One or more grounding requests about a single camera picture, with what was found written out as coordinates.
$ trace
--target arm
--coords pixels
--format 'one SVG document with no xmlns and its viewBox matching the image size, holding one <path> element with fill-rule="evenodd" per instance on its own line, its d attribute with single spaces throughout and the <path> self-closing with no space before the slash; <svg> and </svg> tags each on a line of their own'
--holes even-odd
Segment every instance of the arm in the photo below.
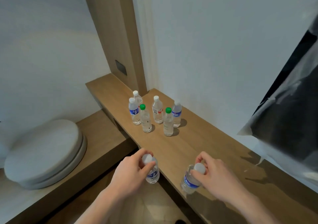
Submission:
<svg viewBox="0 0 318 224">
<path fill-rule="evenodd" d="M 206 152 L 201 152 L 196 163 L 205 160 L 204 175 L 192 170 L 194 178 L 216 198 L 235 206 L 251 224 L 280 224 L 263 206 L 259 199 L 245 189 L 243 184 L 220 159 L 213 159 Z"/>
<path fill-rule="evenodd" d="M 141 160 L 144 154 L 153 156 L 151 151 L 140 149 L 132 156 L 125 157 L 119 163 L 109 186 L 98 195 L 75 224 L 106 223 L 114 207 L 120 201 L 135 193 L 147 174 L 156 165 L 156 162 L 153 161 L 145 166 Z"/>
</svg>

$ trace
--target hand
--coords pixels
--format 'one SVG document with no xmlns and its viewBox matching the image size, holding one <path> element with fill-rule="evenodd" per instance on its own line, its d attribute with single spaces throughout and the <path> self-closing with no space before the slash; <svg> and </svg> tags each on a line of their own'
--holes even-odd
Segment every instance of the hand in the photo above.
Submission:
<svg viewBox="0 0 318 224">
<path fill-rule="evenodd" d="M 141 159 L 145 154 L 154 155 L 149 150 L 140 149 L 132 156 L 125 157 L 117 166 L 107 188 L 117 193 L 119 198 L 123 199 L 135 193 L 156 165 L 156 162 L 152 161 L 145 166 Z"/>
<path fill-rule="evenodd" d="M 192 170 L 191 174 L 216 198 L 236 205 L 249 194 L 223 161 L 213 159 L 204 151 L 197 156 L 195 163 L 200 163 L 202 160 L 206 162 L 205 175 L 195 170 Z"/>
</svg>

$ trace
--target plastic bottle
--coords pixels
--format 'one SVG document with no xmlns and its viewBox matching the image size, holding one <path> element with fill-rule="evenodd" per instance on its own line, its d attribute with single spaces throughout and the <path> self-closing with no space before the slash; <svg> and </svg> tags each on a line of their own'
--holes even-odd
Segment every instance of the plastic bottle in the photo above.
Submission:
<svg viewBox="0 0 318 224">
<path fill-rule="evenodd" d="M 155 122 L 162 123 L 163 105 L 162 105 L 162 102 L 159 100 L 158 96 L 154 96 L 154 103 L 152 104 L 152 112 L 154 113 Z"/>
<path fill-rule="evenodd" d="M 196 170 L 201 174 L 205 174 L 205 166 L 202 163 L 196 163 L 195 165 L 190 165 L 183 180 L 181 181 L 181 188 L 187 194 L 192 194 L 201 185 L 190 173 L 190 170 Z"/>
<path fill-rule="evenodd" d="M 145 133 L 150 133 L 152 130 L 150 113 L 146 109 L 146 106 L 144 104 L 140 105 L 140 120 L 141 120 L 142 130 Z"/>
<path fill-rule="evenodd" d="M 139 95 L 138 91 L 133 91 L 133 97 L 136 100 L 138 107 L 142 104 L 142 97 Z"/>
<path fill-rule="evenodd" d="M 166 113 L 163 117 L 163 132 L 165 136 L 173 135 L 173 115 L 171 108 L 166 108 Z"/>
<path fill-rule="evenodd" d="M 172 107 L 172 115 L 174 117 L 173 119 L 173 127 L 177 128 L 181 124 L 181 110 L 182 105 L 180 104 L 179 100 L 175 100 L 175 104 Z"/>
<path fill-rule="evenodd" d="M 129 111 L 131 114 L 131 118 L 133 120 L 133 124 L 140 125 L 141 121 L 140 121 L 140 116 L 139 116 L 139 108 L 138 108 L 134 98 L 129 98 L 128 107 L 129 107 Z"/>
<path fill-rule="evenodd" d="M 151 154 L 145 154 L 142 157 L 142 162 L 144 163 L 144 165 L 155 161 L 156 165 L 154 166 L 154 168 L 149 172 L 149 174 L 146 177 L 146 181 L 150 184 L 154 184 L 159 180 L 159 176 L 160 176 L 160 172 L 159 172 L 159 168 L 158 168 L 158 161 L 155 157 L 152 157 Z"/>
</svg>

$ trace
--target white wall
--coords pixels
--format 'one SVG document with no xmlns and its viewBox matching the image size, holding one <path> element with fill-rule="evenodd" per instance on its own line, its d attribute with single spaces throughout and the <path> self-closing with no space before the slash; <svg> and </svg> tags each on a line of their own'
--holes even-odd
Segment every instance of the white wall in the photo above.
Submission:
<svg viewBox="0 0 318 224">
<path fill-rule="evenodd" d="M 141 52 L 146 79 L 157 72 L 158 82 L 147 86 L 179 98 L 261 154 L 256 138 L 237 133 L 308 29 L 317 5 L 317 0 L 134 0 L 139 38 L 149 35 L 144 18 L 153 17 L 154 42 Z M 145 61 L 144 48 L 151 43 L 157 57 Z"/>
<path fill-rule="evenodd" d="M 85 0 L 0 0 L 0 157 L 45 121 L 100 108 L 85 83 L 110 73 Z"/>
</svg>

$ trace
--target wooden shelf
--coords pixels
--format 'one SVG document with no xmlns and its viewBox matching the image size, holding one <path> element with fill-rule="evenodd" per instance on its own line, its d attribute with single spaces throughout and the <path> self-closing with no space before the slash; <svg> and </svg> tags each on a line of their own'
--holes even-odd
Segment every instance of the wooden shelf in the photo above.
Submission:
<svg viewBox="0 0 318 224">
<path fill-rule="evenodd" d="M 146 134 L 140 125 L 133 125 L 128 110 L 132 90 L 117 77 L 108 74 L 86 85 L 140 147 L 153 151 L 161 174 L 207 223 L 246 221 L 233 206 L 216 200 L 203 188 L 192 195 L 185 195 L 181 190 L 180 182 L 185 170 L 203 150 L 227 163 L 244 186 L 258 196 L 282 223 L 318 223 L 317 193 L 267 161 L 256 167 L 259 161 L 257 154 L 185 107 L 182 109 L 181 126 L 175 129 L 173 136 L 166 137 L 163 125 L 155 123 L 152 117 L 153 131 Z M 151 111 L 155 95 L 159 96 L 164 107 L 173 105 L 171 98 L 152 89 L 142 97 L 148 110 Z"/>
<path fill-rule="evenodd" d="M 39 190 L 26 190 L 0 172 L 0 224 L 35 223 L 120 161 L 137 146 L 98 111 L 77 123 L 87 137 L 87 150 L 64 179 Z"/>
</svg>

